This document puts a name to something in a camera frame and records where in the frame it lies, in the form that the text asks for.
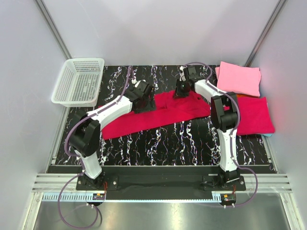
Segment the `crimson t shirt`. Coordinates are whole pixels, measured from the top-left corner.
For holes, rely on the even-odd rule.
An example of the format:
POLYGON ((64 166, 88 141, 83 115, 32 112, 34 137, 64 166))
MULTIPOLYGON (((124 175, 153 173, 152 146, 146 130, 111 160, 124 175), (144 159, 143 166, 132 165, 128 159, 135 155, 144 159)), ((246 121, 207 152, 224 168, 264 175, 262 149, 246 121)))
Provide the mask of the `crimson t shirt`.
POLYGON ((255 134, 273 134, 275 127, 272 123, 266 97, 238 97, 240 123, 237 136, 255 134))
POLYGON ((102 129, 102 138, 105 140, 118 138, 211 114, 209 104, 199 94, 190 92, 185 98, 175 98, 174 94, 174 91, 170 91, 155 95, 154 111, 139 114, 130 112, 115 119, 102 129))

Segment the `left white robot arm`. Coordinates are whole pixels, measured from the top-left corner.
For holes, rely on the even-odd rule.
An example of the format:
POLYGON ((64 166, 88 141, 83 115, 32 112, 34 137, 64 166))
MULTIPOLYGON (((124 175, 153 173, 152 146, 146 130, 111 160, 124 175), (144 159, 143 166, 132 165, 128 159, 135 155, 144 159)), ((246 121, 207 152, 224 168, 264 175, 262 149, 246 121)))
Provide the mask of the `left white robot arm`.
POLYGON ((65 148, 70 147, 81 162, 82 176, 92 189, 100 189, 104 183, 104 173, 97 156, 102 129, 130 112, 142 113, 155 109, 154 87, 140 80, 101 108, 75 114, 76 124, 67 136, 65 148))

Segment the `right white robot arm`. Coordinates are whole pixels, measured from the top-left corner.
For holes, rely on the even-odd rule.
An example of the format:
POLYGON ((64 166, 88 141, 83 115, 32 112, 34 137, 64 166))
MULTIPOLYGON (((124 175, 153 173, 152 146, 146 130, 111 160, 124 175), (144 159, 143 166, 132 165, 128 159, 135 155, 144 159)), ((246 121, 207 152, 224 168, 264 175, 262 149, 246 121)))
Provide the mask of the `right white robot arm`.
POLYGON ((220 170, 211 183, 205 181, 202 184, 228 190, 240 179, 236 157, 236 134, 240 112, 236 94, 218 89, 210 83, 209 78, 201 77, 194 66, 181 66, 180 71, 174 97, 184 98, 189 96, 190 92, 195 92, 209 101, 211 122, 219 137, 220 170))

